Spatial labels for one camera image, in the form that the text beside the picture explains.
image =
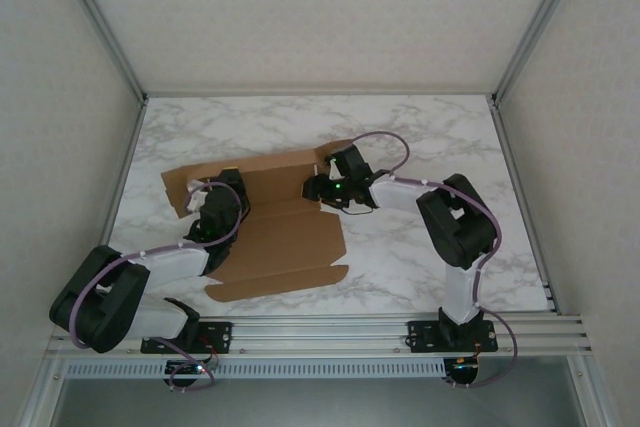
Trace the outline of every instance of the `marble surface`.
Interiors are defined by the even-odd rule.
[[[318,96],[152,99],[149,102],[111,245],[123,252],[176,242],[192,217],[177,219],[160,173],[185,164],[314,147],[371,130],[391,130],[411,145],[400,175],[440,181],[466,175],[504,232],[488,264],[481,301],[495,310],[544,310],[547,301],[482,96]],[[403,155],[393,138],[358,142],[374,170]],[[347,277],[327,287],[219,303],[204,293],[206,277],[153,291],[202,315],[374,314],[433,312],[442,303],[444,264],[422,219],[379,210],[340,214]]]

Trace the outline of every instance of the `flattened cardboard box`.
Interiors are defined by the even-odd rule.
[[[322,212],[319,202],[301,197],[302,184],[328,173],[324,158],[347,145],[339,140],[316,149],[187,165],[162,174],[167,197],[178,217],[184,210],[187,184],[215,177],[227,167],[242,174],[251,212],[240,225],[229,257],[209,277],[221,284],[205,291],[229,302],[309,289],[340,282],[347,265],[331,265],[346,253],[340,218]]]

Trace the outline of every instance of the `black mounting bracket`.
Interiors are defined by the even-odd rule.
[[[414,320],[407,322],[409,335],[405,344],[411,348],[412,354],[439,352],[470,352],[477,350],[476,342],[482,352],[497,352],[498,342],[493,322],[483,320],[474,330],[474,335],[460,340],[455,346],[445,340],[440,329],[439,320]]]
[[[189,354],[210,354],[212,348],[217,354],[228,354],[232,331],[233,324],[231,322],[199,322],[195,341],[190,345],[185,345],[180,337],[172,339],[171,343]],[[199,339],[206,339],[207,342],[202,342]],[[140,352],[143,354],[170,354],[173,351],[160,342],[148,339],[142,341]]]

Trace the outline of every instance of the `textured wallpaper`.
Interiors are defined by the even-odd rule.
[[[0,425],[95,245],[135,104],[75,0],[0,0]]]
[[[503,115],[552,280],[640,425],[640,0],[562,0]]]
[[[98,0],[144,88],[492,91],[540,0]]]

